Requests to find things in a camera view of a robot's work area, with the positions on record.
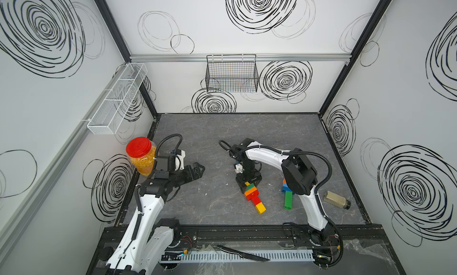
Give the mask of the green lego plate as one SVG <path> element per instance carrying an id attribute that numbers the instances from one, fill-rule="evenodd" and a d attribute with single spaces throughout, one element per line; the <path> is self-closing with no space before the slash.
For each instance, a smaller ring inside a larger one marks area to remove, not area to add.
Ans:
<path id="1" fill-rule="evenodd" d="M 250 186 L 246 187 L 244 193 L 245 193 L 245 194 L 250 194 L 250 193 L 252 193 L 252 192 L 255 191 L 255 190 L 257 190 L 256 186 L 255 186 L 253 183 L 251 183 Z"/>

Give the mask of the yellow square lego brick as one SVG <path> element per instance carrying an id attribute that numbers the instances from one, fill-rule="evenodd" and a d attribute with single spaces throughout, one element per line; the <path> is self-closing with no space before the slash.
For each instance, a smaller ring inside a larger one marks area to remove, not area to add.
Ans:
<path id="1" fill-rule="evenodd" d="M 259 202 L 256 206 L 255 209 L 258 214 L 263 214 L 266 211 L 266 208 L 262 202 Z"/>

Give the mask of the green tall lego brick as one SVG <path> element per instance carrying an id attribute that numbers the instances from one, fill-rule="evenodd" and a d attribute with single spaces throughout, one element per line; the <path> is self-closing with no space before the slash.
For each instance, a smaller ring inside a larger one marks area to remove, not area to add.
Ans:
<path id="1" fill-rule="evenodd" d="M 291 191 L 284 192 L 284 209 L 291 210 L 293 206 L 293 193 Z"/>

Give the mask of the orange long lego brick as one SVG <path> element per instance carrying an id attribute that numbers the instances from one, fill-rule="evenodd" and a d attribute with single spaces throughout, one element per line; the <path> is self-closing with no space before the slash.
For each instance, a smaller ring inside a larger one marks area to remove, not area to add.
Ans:
<path id="1" fill-rule="evenodd" d="M 244 194 L 245 194 L 246 198 L 250 198 L 252 196 L 258 196 L 259 192 L 256 187 L 253 187 L 251 189 L 247 189 Z"/>

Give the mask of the small red lego brick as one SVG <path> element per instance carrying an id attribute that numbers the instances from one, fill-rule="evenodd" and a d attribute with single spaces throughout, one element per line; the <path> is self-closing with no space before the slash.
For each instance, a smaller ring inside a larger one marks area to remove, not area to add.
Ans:
<path id="1" fill-rule="evenodd" d="M 256 196 L 252 198 L 252 202 L 255 206 L 257 206 L 259 203 L 261 203 L 261 200 Z"/>

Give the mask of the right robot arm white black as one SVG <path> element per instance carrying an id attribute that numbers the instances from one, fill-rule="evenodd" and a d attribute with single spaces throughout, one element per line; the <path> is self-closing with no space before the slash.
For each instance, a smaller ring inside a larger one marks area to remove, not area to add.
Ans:
<path id="1" fill-rule="evenodd" d="M 311 243 L 319 246 L 329 240 L 332 228 L 318 194 L 319 187 L 332 175 L 332 165 L 325 157 L 298 148 L 292 151 L 279 150 L 251 139 L 231 146 L 227 152 L 235 160 L 236 182 L 246 196 L 250 196 L 249 188 L 256 187 L 262 181 L 260 170 L 256 168 L 257 162 L 281 170 L 288 190 L 299 196 L 305 209 Z M 328 174 L 321 183 L 317 182 L 317 171 L 308 156 L 318 157 L 327 165 Z"/>

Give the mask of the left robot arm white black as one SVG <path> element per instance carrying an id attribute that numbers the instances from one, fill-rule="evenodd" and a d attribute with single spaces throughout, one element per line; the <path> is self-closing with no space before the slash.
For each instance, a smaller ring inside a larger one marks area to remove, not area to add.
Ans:
<path id="1" fill-rule="evenodd" d="M 147 180 L 136 187 L 137 208 L 120 243 L 103 267 L 94 275 L 149 275 L 165 254 L 180 242 L 178 220 L 155 222 L 173 189 L 200 179 L 205 167 L 197 162 L 176 171 L 153 170 Z"/>

